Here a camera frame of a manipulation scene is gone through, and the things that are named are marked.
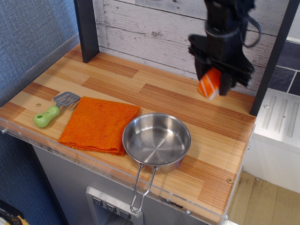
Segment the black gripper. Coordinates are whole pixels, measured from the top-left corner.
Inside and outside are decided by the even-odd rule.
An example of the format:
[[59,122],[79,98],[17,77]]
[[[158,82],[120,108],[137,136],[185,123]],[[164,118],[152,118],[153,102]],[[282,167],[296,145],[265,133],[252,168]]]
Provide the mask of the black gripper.
[[255,69],[243,52],[243,47],[247,47],[245,37],[245,30],[216,36],[208,34],[206,37],[190,35],[189,53],[195,58],[197,79],[200,81],[210,68],[221,71],[221,96],[225,96],[236,83],[250,86]]

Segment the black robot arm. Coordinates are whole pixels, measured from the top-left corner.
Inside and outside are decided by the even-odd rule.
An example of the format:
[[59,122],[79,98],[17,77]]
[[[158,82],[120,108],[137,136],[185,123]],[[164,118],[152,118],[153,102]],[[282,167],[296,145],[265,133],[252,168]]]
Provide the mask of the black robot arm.
[[246,44],[248,24],[262,35],[259,23],[249,15],[255,8],[253,0],[207,0],[206,36],[192,34],[189,53],[195,58],[195,69],[200,95],[211,100],[225,96],[237,83],[248,87],[254,67],[246,58],[243,48],[255,46],[259,39]]

